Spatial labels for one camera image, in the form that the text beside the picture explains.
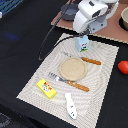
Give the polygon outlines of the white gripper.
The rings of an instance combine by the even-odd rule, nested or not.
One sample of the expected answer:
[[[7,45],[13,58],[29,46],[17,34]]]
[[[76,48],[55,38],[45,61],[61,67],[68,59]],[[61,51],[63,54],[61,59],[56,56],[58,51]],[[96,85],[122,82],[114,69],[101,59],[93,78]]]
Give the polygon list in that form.
[[[89,22],[103,15],[108,6],[98,0],[82,0],[78,4],[78,8],[79,11],[75,15],[73,28],[77,33],[81,33],[87,28]]]

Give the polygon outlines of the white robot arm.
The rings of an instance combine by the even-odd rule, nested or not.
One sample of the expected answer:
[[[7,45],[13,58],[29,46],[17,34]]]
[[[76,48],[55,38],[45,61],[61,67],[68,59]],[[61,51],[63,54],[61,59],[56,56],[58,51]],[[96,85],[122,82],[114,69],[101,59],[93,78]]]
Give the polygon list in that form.
[[[119,0],[82,0],[74,18],[74,30],[77,33],[95,33],[103,29],[118,4]]]

